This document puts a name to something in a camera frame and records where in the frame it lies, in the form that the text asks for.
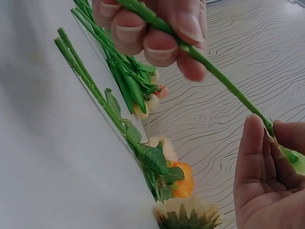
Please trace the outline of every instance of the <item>orange flower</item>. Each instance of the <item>orange flower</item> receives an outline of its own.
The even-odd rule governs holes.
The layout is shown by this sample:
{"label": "orange flower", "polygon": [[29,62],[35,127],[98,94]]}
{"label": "orange flower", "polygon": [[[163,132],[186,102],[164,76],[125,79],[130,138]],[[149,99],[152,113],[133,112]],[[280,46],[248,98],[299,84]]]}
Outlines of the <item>orange flower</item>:
{"label": "orange flower", "polygon": [[179,167],[184,172],[184,180],[179,180],[175,182],[175,187],[172,189],[174,197],[189,197],[192,195],[194,189],[194,180],[193,180],[193,170],[187,164],[179,161],[172,161],[170,164],[171,167]]}

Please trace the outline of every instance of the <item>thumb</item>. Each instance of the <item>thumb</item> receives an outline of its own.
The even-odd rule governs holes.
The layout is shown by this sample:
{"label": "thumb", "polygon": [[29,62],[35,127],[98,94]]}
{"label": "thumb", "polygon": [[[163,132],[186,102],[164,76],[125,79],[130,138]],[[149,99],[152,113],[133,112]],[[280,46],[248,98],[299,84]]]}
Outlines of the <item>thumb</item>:
{"label": "thumb", "polygon": [[288,149],[305,155],[305,123],[283,123],[276,120],[273,124],[278,143]]}
{"label": "thumb", "polygon": [[185,42],[203,43],[206,30],[204,0],[161,0],[158,14]]}

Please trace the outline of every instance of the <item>cream flower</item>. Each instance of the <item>cream flower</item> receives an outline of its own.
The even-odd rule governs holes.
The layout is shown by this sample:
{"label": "cream flower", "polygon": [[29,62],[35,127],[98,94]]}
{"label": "cream flower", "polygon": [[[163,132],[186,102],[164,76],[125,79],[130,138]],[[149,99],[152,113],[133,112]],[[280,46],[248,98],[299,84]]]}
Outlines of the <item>cream flower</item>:
{"label": "cream flower", "polygon": [[187,198],[171,198],[163,203],[158,201],[153,208],[153,214],[162,228],[198,228],[205,226],[214,229],[228,222],[219,212],[216,204],[208,205],[198,196]]}
{"label": "cream flower", "polygon": [[147,101],[147,106],[149,110],[155,110],[160,105],[160,101],[155,94],[149,95],[149,100]]}
{"label": "cream flower", "polygon": [[147,106],[147,103],[145,103],[145,106],[146,106],[146,114],[144,114],[139,105],[138,104],[135,104],[133,105],[133,113],[140,119],[147,119],[148,118],[148,115],[149,115],[149,108]]}
{"label": "cream flower", "polygon": [[157,147],[159,142],[162,142],[163,154],[165,159],[168,161],[178,161],[177,154],[175,153],[175,149],[169,138],[162,136],[151,137],[147,145],[151,147]]}
{"label": "cream flower", "polygon": [[158,82],[159,79],[160,79],[159,72],[158,72],[157,70],[154,71],[153,75],[150,76],[150,79],[151,79],[151,82],[152,82],[152,83]]}

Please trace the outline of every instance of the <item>white table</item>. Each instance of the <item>white table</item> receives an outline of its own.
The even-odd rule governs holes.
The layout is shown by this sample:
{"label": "white table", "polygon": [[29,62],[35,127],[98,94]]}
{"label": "white table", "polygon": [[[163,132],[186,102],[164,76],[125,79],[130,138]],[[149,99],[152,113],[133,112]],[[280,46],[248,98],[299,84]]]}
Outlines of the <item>white table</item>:
{"label": "white table", "polygon": [[1,1],[1,228],[156,229],[141,170],[53,42],[64,27],[97,85],[113,89],[145,136],[73,6]]}

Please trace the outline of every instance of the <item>flower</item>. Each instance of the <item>flower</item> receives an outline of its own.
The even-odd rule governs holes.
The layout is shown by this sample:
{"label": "flower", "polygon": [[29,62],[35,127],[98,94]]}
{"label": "flower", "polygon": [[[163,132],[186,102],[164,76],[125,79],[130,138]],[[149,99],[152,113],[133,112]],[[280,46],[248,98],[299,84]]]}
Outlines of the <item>flower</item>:
{"label": "flower", "polygon": [[151,79],[151,82],[152,83],[156,83],[159,81],[160,79],[160,75],[159,75],[159,72],[156,70],[153,72],[153,75],[150,75],[150,79]]}
{"label": "flower", "polygon": [[189,197],[192,195],[194,190],[194,179],[192,167],[183,162],[172,161],[170,167],[179,167],[184,173],[184,180],[178,180],[174,183],[174,188],[172,188],[174,197]]}
{"label": "flower", "polygon": [[147,101],[147,106],[150,110],[156,109],[160,105],[160,101],[155,94],[149,95],[149,100]]}
{"label": "flower", "polygon": [[166,160],[169,161],[178,161],[177,154],[175,153],[175,149],[173,147],[172,142],[167,137],[151,137],[147,143],[147,145],[151,147],[157,147],[159,142],[162,142],[163,154]]}
{"label": "flower", "polygon": [[168,94],[168,88],[167,86],[161,84],[161,85],[158,85],[158,88],[161,89],[161,91],[157,91],[155,90],[154,91],[154,94],[159,98],[159,99],[164,99],[167,94]]}
{"label": "flower", "polygon": [[152,211],[159,227],[164,229],[214,229],[228,222],[216,204],[208,205],[198,196],[171,198],[164,204],[158,201]]}
{"label": "flower", "polygon": [[134,104],[133,105],[133,113],[140,119],[147,119],[148,118],[148,115],[149,115],[149,108],[147,106],[147,103],[145,103],[145,106],[146,106],[146,114],[144,114],[139,105],[138,104]]}

